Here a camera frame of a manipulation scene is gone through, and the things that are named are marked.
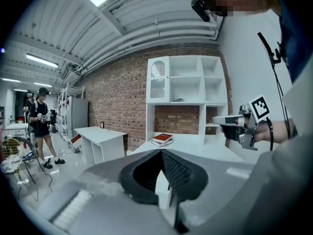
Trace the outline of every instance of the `brick wall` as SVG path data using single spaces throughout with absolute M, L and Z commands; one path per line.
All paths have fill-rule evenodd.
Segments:
M 89 126 L 100 126 L 103 121 L 107 129 L 128 133 L 124 140 L 126 150 L 135 150 L 142 145 L 145 142 L 148 59 L 180 55 L 221 58 L 228 91 L 228 112 L 232 113 L 228 72 L 219 45 L 178 44 L 132 53 L 79 81 L 76 85 L 85 86 L 85 98 L 89 100 Z M 214 116 L 214 112 L 216 110 L 212 109 L 208 114 Z M 155 131 L 197 134 L 198 118 L 198 106 L 159 106 L 155 108 Z

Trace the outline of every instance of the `black t-shirt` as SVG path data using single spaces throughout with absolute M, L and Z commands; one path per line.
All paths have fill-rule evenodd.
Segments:
M 32 104 L 31 108 L 30 108 L 30 116 L 33 118 L 36 118 L 38 113 L 41 113 L 43 116 L 45 116 L 48 112 L 48 108 L 46 106 L 45 103 L 40 104 L 37 101 L 38 104 L 38 108 L 37 108 L 37 112 L 36 112 L 36 105 L 35 103 Z M 49 134 L 49 129 L 48 129 L 48 125 L 47 122 L 45 123 L 40 123 L 40 121 L 37 121 L 35 126 L 34 126 L 34 131 L 35 131 L 35 136 L 36 137 L 44 137 L 46 135 Z
M 28 112 L 25 113 L 25 115 L 26 115 L 26 123 L 28 123 L 28 114 L 30 113 L 30 108 L 31 108 L 33 103 L 34 103 L 34 99 L 32 99 L 32 98 L 28 98 L 26 100 L 25 107 L 28 107 Z

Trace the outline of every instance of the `ceiling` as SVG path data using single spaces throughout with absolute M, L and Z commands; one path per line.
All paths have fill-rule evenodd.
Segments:
M 0 53 L 0 77 L 14 88 L 37 91 L 34 82 L 59 92 L 87 72 L 128 53 L 171 43 L 211 43 L 222 18 L 206 23 L 191 0 L 34 0 Z M 26 54 L 59 64 L 58 69 Z

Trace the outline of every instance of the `white desk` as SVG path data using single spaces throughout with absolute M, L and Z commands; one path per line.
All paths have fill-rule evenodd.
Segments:
M 124 157 L 123 135 L 127 133 L 99 127 L 74 130 L 82 136 L 82 153 L 88 166 Z
M 26 139 L 28 123 L 13 123 L 5 128 L 7 135 L 12 137 L 23 137 Z
M 199 136 L 198 135 L 190 135 L 190 134 L 173 134 L 174 142 L 164 146 L 157 147 L 150 141 L 145 142 L 141 147 L 136 149 L 132 154 L 138 152 L 144 152 L 155 149 L 173 149 L 176 151 L 188 153 L 191 155 L 215 159 L 219 161 L 228 161 L 228 162 L 239 162 L 242 163 L 244 160 L 237 156 L 234 152 L 228 149 L 225 146 L 218 144 L 206 144 L 200 145 Z

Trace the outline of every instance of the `white floor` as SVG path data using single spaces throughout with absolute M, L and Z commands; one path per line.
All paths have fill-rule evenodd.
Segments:
M 51 194 L 51 191 L 61 187 L 65 182 L 78 177 L 83 172 L 83 170 L 87 168 L 87 164 L 83 160 L 82 155 L 79 152 L 74 153 L 72 150 L 70 150 L 60 134 L 55 133 L 52 135 L 52 144 L 57 155 L 60 154 L 60 150 L 69 153 L 64 154 L 61 157 L 65 160 L 65 164 L 60 165 L 51 162 L 53 168 L 45 169 L 45 173 L 48 174 L 45 175 L 45 173 L 40 169 L 37 160 L 30 160 L 29 171 L 36 184 L 34 184 L 30 179 L 24 164 L 22 164 L 20 167 L 21 180 L 19 179 L 17 173 L 14 174 L 15 179 L 13 178 L 13 175 L 9 175 L 8 177 L 10 185 L 13 188 L 13 193 L 16 197 L 18 197 L 18 192 L 21 187 L 19 201 L 23 204 L 29 205 L 35 210 L 45 199 L 45 197 Z M 49 154 L 48 147 L 45 142 L 43 150 L 46 160 L 49 156 L 52 156 Z

